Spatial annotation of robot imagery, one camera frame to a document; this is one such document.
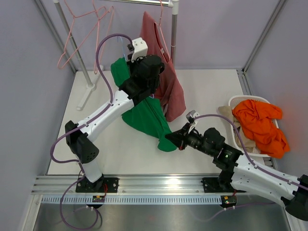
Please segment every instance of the gray wall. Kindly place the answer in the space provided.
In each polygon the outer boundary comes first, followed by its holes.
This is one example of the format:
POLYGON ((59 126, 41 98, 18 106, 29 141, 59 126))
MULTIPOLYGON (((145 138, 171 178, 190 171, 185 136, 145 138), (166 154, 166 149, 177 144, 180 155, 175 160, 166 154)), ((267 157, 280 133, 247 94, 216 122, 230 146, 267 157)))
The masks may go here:
MULTIPOLYGON (((52 0, 43 0, 63 41, 66 33, 52 0)), ((69 23, 72 18, 63 3, 69 23)), ((91 11, 91 1, 67 0, 76 14, 91 11)), ((115 7, 112 33, 123 33, 133 39, 140 34, 142 15, 148 11, 158 20, 160 7, 120 2, 95 1, 97 5, 115 7)), ((235 68, 242 67, 258 40, 278 0, 180 0, 176 67, 192 68, 235 68)), ((88 15, 76 20, 73 35, 81 42, 95 25, 95 16, 88 15)), ((109 16, 103 19, 101 38, 105 36, 109 16)), ((170 47, 171 9, 165 8, 163 31, 170 47)), ((84 43, 81 54, 88 69, 93 69, 95 57, 95 32, 84 43)), ((103 65, 109 66, 119 56, 121 48, 116 39, 108 43, 103 65)))
POLYGON ((33 1, 0 7, 0 224, 19 230, 36 175, 45 174, 73 83, 33 1))
POLYGON ((308 175, 307 9, 307 0, 287 2, 248 70, 254 93, 283 110, 279 126, 291 152, 276 162, 279 170, 297 176, 308 175))

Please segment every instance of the laundry basket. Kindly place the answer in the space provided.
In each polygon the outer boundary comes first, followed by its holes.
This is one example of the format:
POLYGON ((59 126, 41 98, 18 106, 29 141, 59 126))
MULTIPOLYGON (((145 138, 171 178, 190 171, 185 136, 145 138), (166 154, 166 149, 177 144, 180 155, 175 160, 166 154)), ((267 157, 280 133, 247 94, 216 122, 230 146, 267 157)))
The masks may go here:
MULTIPOLYGON (((245 101, 245 100, 256 100, 256 101, 260 101, 260 102, 265 102, 265 103, 269 103, 269 101, 267 101, 266 99, 262 98, 262 97, 258 97, 258 96, 252 96, 252 95, 235 95, 233 96, 230 100, 229 100, 229 106, 231 106, 232 109, 234 109, 236 107, 236 105, 238 105, 240 102, 245 101)), ((273 119, 273 123, 276 125, 277 128, 278 127, 278 123, 276 119, 273 119)), ((242 148, 240 148, 236 142, 235 142, 235 134, 233 131, 233 126, 230 125, 231 127, 231 131, 232 131, 232 140, 233 140, 233 144, 234 146, 239 149, 242 150, 244 152, 244 150, 242 148)), ((256 153, 248 153, 250 156, 258 156, 258 157, 270 157, 266 154, 256 154, 256 153)))

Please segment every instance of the metal pole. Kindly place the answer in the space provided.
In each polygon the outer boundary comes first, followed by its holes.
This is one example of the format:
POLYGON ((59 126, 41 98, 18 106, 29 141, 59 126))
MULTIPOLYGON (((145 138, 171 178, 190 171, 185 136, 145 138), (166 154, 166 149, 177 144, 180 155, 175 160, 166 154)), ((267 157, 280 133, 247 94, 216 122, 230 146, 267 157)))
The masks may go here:
POLYGON ((177 41, 177 22, 178 15, 172 15, 172 26, 171 26, 171 59, 173 64, 175 63, 175 49, 176 49, 176 41, 177 41))
POLYGON ((172 3, 172 24, 171 24, 171 59, 175 63, 175 50, 177 41, 177 23, 179 13, 179 0, 171 0, 172 3))
MULTIPOLYGON (((41 13, 42 17, 45 20, 45 23, 48 27, 48 29, 50 30, 55 42, 57 43, 58 47, 60 50, 64 50, 64 44, 62 43, 62 40, 59 36, 58 31, 56 30, 54 24, 52 23, 52 20, 49 16, 49 14, 47 13, 44 4, 41 2, 41 0, 34 0, 34 3, 36 5, 36 7, 38 8, 39 12, 41 13)), ((68 59, 69 58, 69 54, 66 52, 65 57, 68 59)), ((73 73, 75 74, 77 71, 76 66, 74 65, 74 63, 70 60, 68 61, 68 64, 70 66, 70 68, 72 69, 73 73)))
POLYGON ((262 31, 262 34, 260 35, 258 42, 256 43, 253 51, 251 52, 247 62, 245 63, 245 66, 243 68, 244 74, 246 74, 251 62, 253 61, 254 57, 256 56, 259 48, 263 44, 266 36, 268 35, 270 29, 272 28, 273 24, 275 23, 276 19, 278 18, 279 14, 282 11, 282 8, 286 4, 287 0, 279 0, 279 2, 276 5, 276 8, 274 9, 273 13, 270 16, 270 19, 268 20, 264 30, 262 31))
POLYGON ((65 28, 67 34, 69 35, 69 39, 70 39, 70 41, 71 41, 71 43, 72 43, 73 48, 74 48, 74 50, 77 50, 76 56, 77 56, 78 62, 79 62, 79 64, 80 64, 82 73, 83 73, 83 75, 84 75, 85 78, 86 78, 88 87, 93 87, 93 83, 91 82, 91 79, 90 79, 90 77, 89 77, 89 75, 88 75, 86 66, 85 66, 85 64, 84 64, 84 62, 83 62, 83 60, 82 60, 82 58, 81 58, 81 55, 80 55, 79 50, 77 49, 78 46, 77 46, 77 44, 76 44, 76 42, 75 42, 75 40, 74 40, 74 37, 73 37, 72 33, 71 33, 71 34, 69 33, 69 32, 70 32, 70 27, 69 27, 69 25, 68 25, 68 23, 67 23, 67 20, 66 20, 66 17, 65 17, 65 15, 64 15, 64 12, 63 12, 63 10, 62 10, 62 7, 61 7, 61 5, 60 5, 60 3, 59 3, 58 0, 54 0, 53 2, 54 2, 54 5, 56 6, 56 9, 57 9, 57 11, 58 11, 58 14, 59 14, 59 16, 60 16, 60 18, 61 18, 61 21, 62 21, 62 23, 63 23, 63 26, 64 26, 64 28, 65 28))
MULTIPOLYGON (((136 3, 136 4, 160 6, 160 1, 158 1, 158 0, 104 0, 104 1, 118 1, 118 2, 127 2, 127 3, 136 3)), ((169 1, 162 1, 162 4, 163 4, 163 6, 172 7, 169 4, 169 1)))

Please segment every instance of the green shirt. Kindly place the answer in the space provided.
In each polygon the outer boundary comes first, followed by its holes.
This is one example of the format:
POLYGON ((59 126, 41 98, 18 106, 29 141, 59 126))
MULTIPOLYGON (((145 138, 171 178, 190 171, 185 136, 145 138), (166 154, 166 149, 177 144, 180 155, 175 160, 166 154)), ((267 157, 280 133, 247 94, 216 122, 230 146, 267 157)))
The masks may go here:
MULTIPOLYGON (((118 59, 111 65, 111 73, 118 87, 129 78, 129 69, 124 58, 118 59)), ((165 138, 165 135, 171 133, 171 130, 158 99, 150 97, 144 99, 137 106, 125 112, 122 119, 136 130, 158 138, 159 150, 164 152, 176 150, 176 146, 165 138)))

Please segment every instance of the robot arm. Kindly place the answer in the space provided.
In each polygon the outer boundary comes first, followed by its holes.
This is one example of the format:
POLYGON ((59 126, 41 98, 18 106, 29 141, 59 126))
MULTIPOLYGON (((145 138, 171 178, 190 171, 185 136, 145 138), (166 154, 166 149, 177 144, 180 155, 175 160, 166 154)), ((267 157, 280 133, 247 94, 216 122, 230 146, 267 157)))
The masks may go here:
POLYGON ((199 134, 194 128, 197 116, 195 111, 188 113, 189 123, 166 138, 180 150, 190 146, 213 157, 213 163, 222 170, 218 184, 223 190, 242 190, 265 197, 285 207, 294 217, 308 221, 308 191, 303 188, 308 187, 308 176, 298 179, 254 160, 250 162, 240 150, 227 145, 215 128, 199 134))
POLYGON ((93 142, 116 118, 155 93, 159 86, 159 74, 164 70, 164 64, 158 56, 146 55, 147 45, 142 38, 133 40, 132 44, 133 47, 129 47, 129 49, 134 50, 134 53, 128 57, 130 78, 125 80, 119 90, 115 92, 112 103, 106 102, 90 116, 78 121, 76 124, 69 121, 65 125, 66 132, 80 125, 86 125, 68 135, 66 143, 79 159, 87 180, 90 183, 97 184, 98 188, 103 183, 103 174, 99 169, 96 158, 99 150, 93 142), (94 121, 88 123, 102 110, 106 111, 94 121))

